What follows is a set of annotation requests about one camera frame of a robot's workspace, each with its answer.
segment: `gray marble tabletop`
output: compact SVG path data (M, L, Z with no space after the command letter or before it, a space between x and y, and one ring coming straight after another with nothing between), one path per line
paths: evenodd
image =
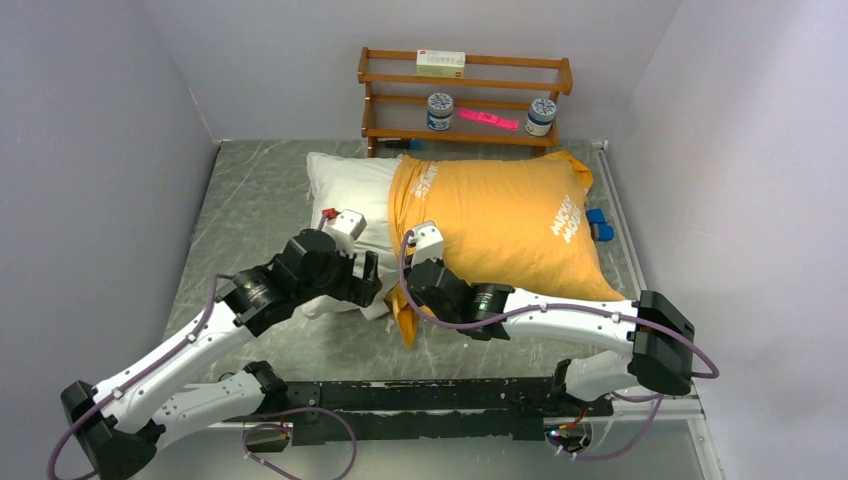
M595 174L590 208L614 207L601 166L588 141L564 141L567 149ZM165 336L170 336L200 311L214 273L233 273L265 263L288 239L309 226L311 200L306 154L325 152L362 157L361 141L237 141L224 142L198 218L191 249L171 311ZM378 156L399 151L381 150ZM425 159L521 159L527 147L425 143L414 156ZM620 231L615 218L610 219ZM625 255L621 235L597 243L604 276L628 298L638 287L633 265ZM214 382L253 360L267 360L289 381L387 380L547 376L564 358L596 353L592 347L548 339L477 342L457 332L422 323L409 351L387 315L365 320L358 311L306 319L298 312L248 345L219 359L197 381Z

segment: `container with blue label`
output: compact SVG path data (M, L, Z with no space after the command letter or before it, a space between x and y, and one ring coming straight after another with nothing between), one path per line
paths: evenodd
M530 135L543 137L548 134L555 118L556 103L547 98L537 98L530 102L530 110L527 112L527 125L524 126L524 129Z
M450 128L453 117L453 98L447 93L434 93L427 98L427 126L431 130Z

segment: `pink object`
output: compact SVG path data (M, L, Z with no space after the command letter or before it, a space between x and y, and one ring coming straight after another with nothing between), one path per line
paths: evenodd
M503 128L504 130L511 130L513 132L518 130L518 120L507 120L491 113L475 112L467 108L460 108L459 116L472 122L485 123L493 127Z

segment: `white wall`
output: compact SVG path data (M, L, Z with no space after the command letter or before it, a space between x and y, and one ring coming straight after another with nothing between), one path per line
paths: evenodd
M612 138L651 287L722 367L727 477L848 471L848 5L680 6Z
M59 393L159 343L215 146L138 0L2 0L0 46L0 478L29 480Z
M143 0L217 138L359 138L363 46L569 57L560 132L607 138L680 0Z

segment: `orange pillowcase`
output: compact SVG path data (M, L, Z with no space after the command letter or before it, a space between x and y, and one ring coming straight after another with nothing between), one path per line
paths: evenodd
M389 191L389 236L432 220L445 266L470 283L504 283L578 300L623 300L604 279L586 221L592 172L565 151L521 161L405 156ZM388 295L404 342L418 319L400 288Z

